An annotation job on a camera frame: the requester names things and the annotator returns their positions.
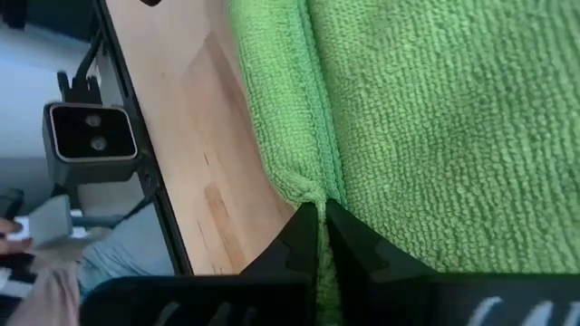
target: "plywood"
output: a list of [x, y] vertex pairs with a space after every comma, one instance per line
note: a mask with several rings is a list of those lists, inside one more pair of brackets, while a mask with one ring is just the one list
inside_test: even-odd
[[294, 213], [258, 156], [225, 1], [108, 1], [196, 274], [241, 271]]

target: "white object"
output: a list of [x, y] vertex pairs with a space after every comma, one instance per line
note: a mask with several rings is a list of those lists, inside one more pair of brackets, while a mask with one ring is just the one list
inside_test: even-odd
[[28, 216], [17, 216], [14, 218], [14, 221], [18, 222], [22, 226], [22, 229], [18, 233], [6, 235], [6, 240], [20, 241], [29, 238], [30, 229], [28, 227]]
[[66, 195], [53, 197], [28, 215], [33, 247], [56, 245], [73, 233], [71, 205]]

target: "person's leg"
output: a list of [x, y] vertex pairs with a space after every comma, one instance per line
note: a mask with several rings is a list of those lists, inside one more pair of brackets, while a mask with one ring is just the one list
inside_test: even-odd
[[153, 204], [87, 246], [79, 260], [81, 296], [113, 278], [173, 275], [173, 267]]

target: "black camera housing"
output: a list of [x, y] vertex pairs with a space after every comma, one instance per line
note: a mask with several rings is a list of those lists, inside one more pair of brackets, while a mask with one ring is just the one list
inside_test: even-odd
[[126, 181], [139, 158], [130, 117], [122, 108], [48, 103], [43, 139], [49, 174], [64, 187]]

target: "green microfiber towel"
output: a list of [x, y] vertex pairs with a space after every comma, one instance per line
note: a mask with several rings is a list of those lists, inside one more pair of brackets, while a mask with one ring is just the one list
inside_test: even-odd
[[337, 198], [442, 272], [580, 273], [580, 2], [230, 9], [262, 159], [287, 200]]

